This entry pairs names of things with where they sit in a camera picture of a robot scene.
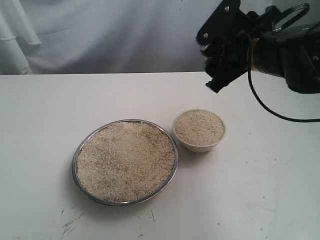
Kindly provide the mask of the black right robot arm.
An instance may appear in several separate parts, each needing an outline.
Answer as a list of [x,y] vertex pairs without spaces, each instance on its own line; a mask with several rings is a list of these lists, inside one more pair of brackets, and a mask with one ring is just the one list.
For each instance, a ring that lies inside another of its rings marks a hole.
[[295,22],[310,10],[303,3],[280,11],[271,5],[263,14],[244,13],[240,1],[222,1],[196,35],[206,57],[207,86],[219,92],[232,81],[257,71],[285,79],[300,94],[320,91],[320,25]]

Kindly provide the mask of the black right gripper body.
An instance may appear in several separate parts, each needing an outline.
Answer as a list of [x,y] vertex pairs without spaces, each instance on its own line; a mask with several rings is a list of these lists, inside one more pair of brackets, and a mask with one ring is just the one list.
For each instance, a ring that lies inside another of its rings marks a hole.
[[264,38],[280,21],[282,13],[274,5],[261,15],[255,11],[244,13],[240,5],[239,0],[223,0],[198,31],[196,42],[206,58],[245,55],[247,71],[249,40]]

